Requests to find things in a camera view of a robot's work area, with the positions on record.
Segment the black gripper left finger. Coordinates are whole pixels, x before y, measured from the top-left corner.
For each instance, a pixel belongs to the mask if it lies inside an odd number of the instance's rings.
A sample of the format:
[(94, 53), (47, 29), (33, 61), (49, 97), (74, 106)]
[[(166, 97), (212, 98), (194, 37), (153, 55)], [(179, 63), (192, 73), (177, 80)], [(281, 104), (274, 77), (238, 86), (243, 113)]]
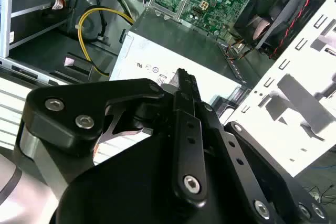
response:
[(178, 69), (174, 81), (175, 93), (149, 79), (39, 88), (27, 97), (25, 127), (49, 147), (52, 160), (65, 165), (72, 183), (95, 167), (93, 149), (104, 137), (144, 128), (153, 135), (174, 109), (193, 109), (195, 77)]

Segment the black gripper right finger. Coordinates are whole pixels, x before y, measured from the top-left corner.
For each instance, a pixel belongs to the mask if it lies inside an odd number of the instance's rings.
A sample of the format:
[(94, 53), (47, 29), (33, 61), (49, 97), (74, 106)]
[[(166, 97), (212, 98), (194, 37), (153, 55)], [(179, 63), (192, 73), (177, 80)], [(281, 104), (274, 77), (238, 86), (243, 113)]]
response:
[(195, 223), (329, 223), (323, 207), (238, 123), (194, 89)]

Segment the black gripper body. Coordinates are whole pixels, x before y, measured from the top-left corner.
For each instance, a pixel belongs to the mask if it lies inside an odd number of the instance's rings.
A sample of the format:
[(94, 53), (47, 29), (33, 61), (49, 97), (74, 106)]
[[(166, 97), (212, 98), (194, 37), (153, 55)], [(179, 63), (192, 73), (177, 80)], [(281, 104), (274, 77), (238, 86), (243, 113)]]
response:
[(264, 223), (265, 195), (237, 140), (203, 103), (77, 177), (56, 223)]

